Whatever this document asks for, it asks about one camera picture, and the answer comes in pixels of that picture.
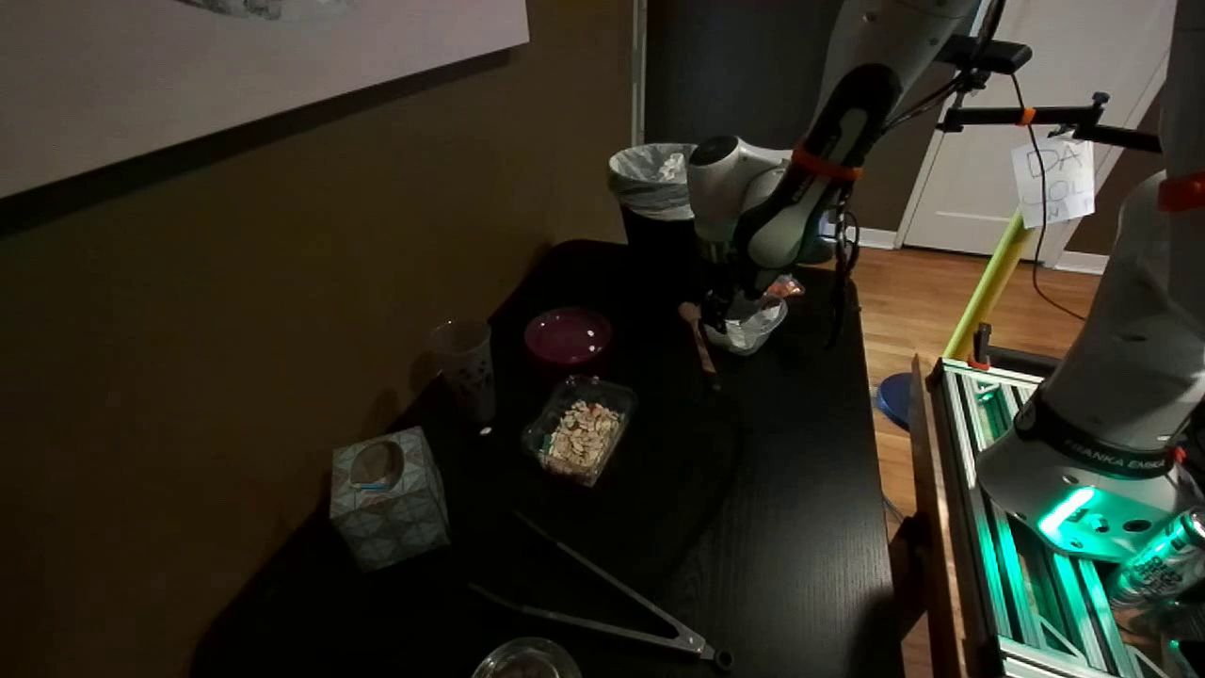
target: bowl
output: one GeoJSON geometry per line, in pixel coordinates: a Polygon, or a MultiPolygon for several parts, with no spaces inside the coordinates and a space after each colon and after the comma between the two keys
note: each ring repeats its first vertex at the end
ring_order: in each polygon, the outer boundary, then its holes
{"type": "Polygon", "coordinates": [[[529,321],[525,346],[555,371],[589,371],[610,349],[614,328],[604,312],[563,304],[529,321]]]}

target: beige wall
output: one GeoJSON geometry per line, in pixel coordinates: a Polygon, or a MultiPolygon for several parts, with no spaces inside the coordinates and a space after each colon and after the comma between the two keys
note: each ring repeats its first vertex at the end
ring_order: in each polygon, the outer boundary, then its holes
{"type": "Polygon", "coordinates": [[[182,675],[411,401],[442,312],[618,236],[628,3],[532,3],[507,64],[0,241],[0,675],[182,675]]]}

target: wooden floor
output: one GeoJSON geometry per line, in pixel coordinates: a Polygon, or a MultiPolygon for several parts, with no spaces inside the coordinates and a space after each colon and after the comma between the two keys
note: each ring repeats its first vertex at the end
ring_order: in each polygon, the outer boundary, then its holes
{"type": "MultiPolygon", "coordinates": [[[[978,283],[982,263],[987,259],[978,255],[916,248],[863,253],[855,279],[863,297],[869,388],[894,375],[909,375],[916,356],[925,363],[925,371],[935,366],[969,295],[978,283]]],[[[1087,312],[1096,283],[1096,275],[1038,272],[1038,288],[1047,290],[1047,297],[1076,312],[1087,312]]],[[[1031,267],[1017,267],[994,312],[994,346],[1061,360],[1076,333],[1081,321],[1047,304],[1031,290],[1031,267]]],[[[885,496],[896,515],[910,515],[916,486],[909,435],[896,429],[885,416],[875,416],[875,439],[885,496]]],[[[909,678],[935,675],[925,643],[925,627],[916,627],[903,642],[909,678]]]]}

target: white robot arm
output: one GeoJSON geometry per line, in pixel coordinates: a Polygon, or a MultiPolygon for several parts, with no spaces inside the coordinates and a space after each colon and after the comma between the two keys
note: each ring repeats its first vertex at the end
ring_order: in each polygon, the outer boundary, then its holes
{"type": "MultiPolygon", "coordinates": [[[[842,3],[822,108],[795,151],[741,140],[693,151],[689,195],[706,259],[736,288],[753,288],[756,272],[795,267],[822,218],[855,184],[855,165],[973,7],[977,0],[842,3]]],[[[998,505],[1065,553],[1122,560],[1181,505],[1175,435],[1205,397],[1203,64],[1205,0],[1181,0],[1169,80],[1169,176],[1126,201],[1076,346],[978,473],[998,505]]]]}

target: paper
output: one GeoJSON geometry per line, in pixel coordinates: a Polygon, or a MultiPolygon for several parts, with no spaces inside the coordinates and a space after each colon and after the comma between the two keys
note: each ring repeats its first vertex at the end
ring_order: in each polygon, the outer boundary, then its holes
{"type": "MultiPolygon", "coordinates": [[[[1096,210],[1096,165],[1091,145],[1076,140],[1045,140],[1047,165],[1047,223],[1075,223],[1096,210]]],[[[1026,228],[1045,228],[1045,172],[1031,145],[1014,149],[1014,181],[1026,210],[1026,228]]]]}

